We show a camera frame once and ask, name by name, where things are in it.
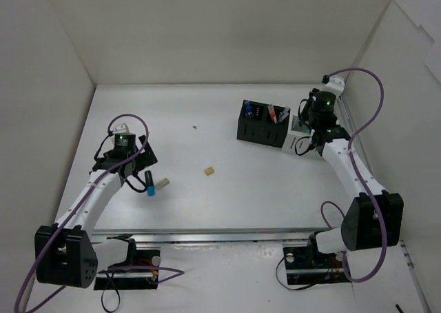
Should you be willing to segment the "blue cap black highlighter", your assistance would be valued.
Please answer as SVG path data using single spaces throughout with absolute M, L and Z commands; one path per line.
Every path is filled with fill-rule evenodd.
M 154 196 L 156 194 L 156 191 L 155 191 L 152 172 L 150 170 L 147 170 L 145 172 L 145 183 L 147 187 L 147 195 Z

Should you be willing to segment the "blue gel pen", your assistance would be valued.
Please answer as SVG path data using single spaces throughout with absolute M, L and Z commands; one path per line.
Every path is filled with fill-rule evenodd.
M 249 101 L 244 101 L 245 116 L 250 119 L 253 117 L 252 106 Z

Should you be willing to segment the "pink gel pen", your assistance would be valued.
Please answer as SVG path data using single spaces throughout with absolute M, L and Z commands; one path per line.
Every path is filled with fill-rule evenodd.
M 268 105 L 268 112 L 269 112 L 269 117 L 271 119 L 271 122 L 276 124 L 278 122 L 278 119 L 277 119 L 276 110 L 275 110 L 275 107 L 273 104 Z

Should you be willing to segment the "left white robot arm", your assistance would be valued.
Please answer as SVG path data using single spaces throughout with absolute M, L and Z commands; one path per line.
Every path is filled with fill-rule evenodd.
M 147 137 L 113 134 L 114 146 L 97 152 L 90 177 L 79 197 L 53 225 L 42 225 L 34 236 L 36 278 L 40 283 L 89 287 L 95 276 L 113 265 L 127 272 L 138 262 L 136 244 L 129 235 L 116 235 L 93 244 L 92 233 L 110 200 L 129 176 L 154 165 Z

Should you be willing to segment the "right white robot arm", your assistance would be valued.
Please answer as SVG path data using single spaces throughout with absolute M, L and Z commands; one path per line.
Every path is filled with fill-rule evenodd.
M 387 248 L 398 244 L 404 201 L 388 192 L 369 172 L 352 146 L 348 132 L 337 123 L 336 96 L 314 88 L 298 116 L 310 131 L 310 150 L 332 167 L 352 200 L 340 226 L 315 236 L 305 258 L 320 266 L 331 253 Z

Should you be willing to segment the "white slotted pen holder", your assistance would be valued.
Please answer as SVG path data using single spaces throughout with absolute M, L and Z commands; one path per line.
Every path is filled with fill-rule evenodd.
M 302 125 L 296 115 L 291 115 L 289 118 L 289 125 L 287 130 L 287 136 L 282 146 L 282 152 L 285 154 L 299 155 L 303 152 L 311 155 L 312 157 L 320 158 L 316 149 L 307 152 L 307 148 L 310 146 L 310 132 L 309 129 Z

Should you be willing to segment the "grey white eraser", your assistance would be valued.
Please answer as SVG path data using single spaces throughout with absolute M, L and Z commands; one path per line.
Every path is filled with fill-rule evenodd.
M 170 181 L 168 178 L 164 178 L 162 180 L 160 180 L 159 182 L 156 183 L 155 188 L 157 190 L 160 190 L 161 188 L 164 188 L 166 185 L 169 185 Z

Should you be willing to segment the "black slotted pen holder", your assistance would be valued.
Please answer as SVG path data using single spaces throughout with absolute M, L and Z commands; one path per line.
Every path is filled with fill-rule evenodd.
M 249 101 L 252 106 L 253 117 L 245 116 L 244 101 Z M 282 123 L 272 123 L 269 117 L 268 105 L 250 100 L 244 100 L 238 117 L 236 138 L 241 141 L 282 148 L 287 136 L 289 116 Z M 274 105 L 277 119 L 286 107 Z

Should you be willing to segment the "small tan eraser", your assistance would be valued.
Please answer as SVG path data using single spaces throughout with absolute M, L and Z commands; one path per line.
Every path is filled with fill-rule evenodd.
M 210 167 L 210 168 L 206 168 L 206 169 L 204 170 L 204 173 L 205 173 L 207 176 L 209 176 L 209 175 L 211 175 L 211 174 L 214 173 L 214 169 L 213 169 L 212 167 Z

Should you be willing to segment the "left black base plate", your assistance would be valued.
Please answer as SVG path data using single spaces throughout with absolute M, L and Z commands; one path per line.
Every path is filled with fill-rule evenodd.
M 93 290 L 156 290 L 159 271 L 145 269 L 157 267 L 161 263 L 161 251 L 158 248 L 137 250 L 130 262 L 115 264 L 107 271 L 112 281 L 109 282 L 105 272 L 97 274 Z

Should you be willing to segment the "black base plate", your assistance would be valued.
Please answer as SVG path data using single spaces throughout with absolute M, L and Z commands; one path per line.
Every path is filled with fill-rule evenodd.
M 287 284 L 294 287 L 349 283 L 337 254 L 322 254 L 311 245 L 284 247 L 282 264 Z
M 130 262 L 115 264 L 107 271 L 112 281 L 109 282 L 105 272 L 97 274 L 93 290 L 156 290 L 159 271 L 145 269 L 157 267 L 161 263 L 161 251 L 158 248 L 137 250 Z

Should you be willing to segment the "aluminium front rail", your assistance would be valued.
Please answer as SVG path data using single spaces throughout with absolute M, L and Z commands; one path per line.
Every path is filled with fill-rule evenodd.
M 213 228 L 213 229 L 98 229 L 92 241 L 130 235 L 138 243 L 203 244 L 305 241 L 314 232 L 326 231 L 325 226 L 312 228 Z

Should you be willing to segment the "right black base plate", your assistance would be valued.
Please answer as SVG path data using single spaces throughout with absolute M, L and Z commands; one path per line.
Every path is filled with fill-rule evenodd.
M 322 254 L 311 245 L 284 247 L 282 264 L 287 284 L 294 287 L 349 283 L 337 254 Z

